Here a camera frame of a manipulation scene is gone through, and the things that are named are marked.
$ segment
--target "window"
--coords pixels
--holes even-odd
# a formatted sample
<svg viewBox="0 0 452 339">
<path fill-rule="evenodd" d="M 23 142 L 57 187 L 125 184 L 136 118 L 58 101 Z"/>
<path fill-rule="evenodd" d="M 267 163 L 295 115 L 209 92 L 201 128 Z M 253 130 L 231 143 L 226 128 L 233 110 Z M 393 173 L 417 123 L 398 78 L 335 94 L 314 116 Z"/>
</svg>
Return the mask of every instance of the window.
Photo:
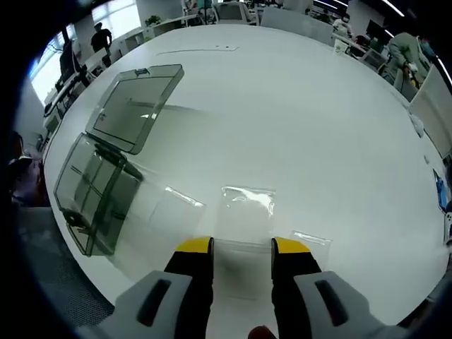
<svg viewBox="0 0 452 339">
<path fill-rule="evenodd" d="M 73 25 L 66 27 L 69 39 L 76 38 L 76 31 Z M 41 102 L 44 104 L 44 100 L 55 87 L 55 83 L 61 76 L 61 70 L 59 67 L 59 57 L 63 52 L 64 38 L 60 32 L 45 47 L 40 58 L 37 58 L 28 73 L 31 83 L 35 92 Z"/>
<path fill-rule="evenodd" d="M 113 39 L 140 27 L 136 0 L 112 0 L 93 9 L 94 23 L 112 32 Z"/>
</svg>

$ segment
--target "white wall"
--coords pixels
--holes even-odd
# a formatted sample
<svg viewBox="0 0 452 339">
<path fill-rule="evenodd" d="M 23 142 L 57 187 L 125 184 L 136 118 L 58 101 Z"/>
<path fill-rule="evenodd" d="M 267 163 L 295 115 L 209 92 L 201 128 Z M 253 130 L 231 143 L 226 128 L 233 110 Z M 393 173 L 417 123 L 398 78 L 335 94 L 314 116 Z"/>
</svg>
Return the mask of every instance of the white wall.
<svg viewBox="0 0 452 339">
<path fill-rule="evenodd" d="M 350 16 L 350 25 L 352 25 L 355 36 L 366 34 L 369 20 L 383 26 L 384 16 L 360 0 L 351 0 L 348 4 L 347 13 Z"/>
<path fill-rule="evenodd" d="M 183 15 L 181 0 L 136 0 L 136 6 L 143 27 L 150 16 L 159 16 L 165 20 Z"/>
<path fill-rule="evenodd" d="M 20 94 L 14 129 L 22 136 L 25 148 L 36 146 L 37 138 L 44 132 L 44 107 L 37 97 L 28 77 Z"/>
<path fill-rule="evenodd" d="M 84 63 L 87 58 L 94 54 L 93 48 L 91 47 L 91 37 L 95 33 L 93 17 L 88 15 L 77 23 L 74 23 L 73 26 L 76 29 L 77 40 L 81 48 L 80 62 Z"/>
</svg>

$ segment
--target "round table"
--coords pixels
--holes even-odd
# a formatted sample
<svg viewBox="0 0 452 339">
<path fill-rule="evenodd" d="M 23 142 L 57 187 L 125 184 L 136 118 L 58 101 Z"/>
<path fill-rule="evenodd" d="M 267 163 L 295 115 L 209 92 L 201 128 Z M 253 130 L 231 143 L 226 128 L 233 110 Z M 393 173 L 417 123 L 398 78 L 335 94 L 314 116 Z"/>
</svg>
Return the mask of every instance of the round table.
<svg viewBox="0 0 452 339">
<path fill-rule="evenodd" d="M 181 64 L 185 75 L 143 150 L 126 155 L 146 173 L 147 186 L 115 254 L 86 258 L 57 208 L 58 173 L 113 78 L 160 64 Z M 192 235 L 212 236 L 221 187 L 234 185 L 275 192 L 271 235 L 298 230 L 330 239 L 325 269 L 361 292 L 376 318 L 395 324 L 432 291 L 448 258 L 432 174 L 441 160 L 433 152 L 427 165 L 421 143 L 391 87 L 358 61 L 288 32 L 212 25 L 168 32 L 102 73 L 66 113 L 44 172 L 64 239 L 112 303 L 151 270 L 162 270 L 174 250 L 158 244 L 148 226 L 158 202 L 153 185 L 205 204 Z M 222 326 L 231 335 L 266 321 L 276 332 L 269 295 L 263 304 L 235 302 L 214 302 L 208 336 Z"/>
</svg>

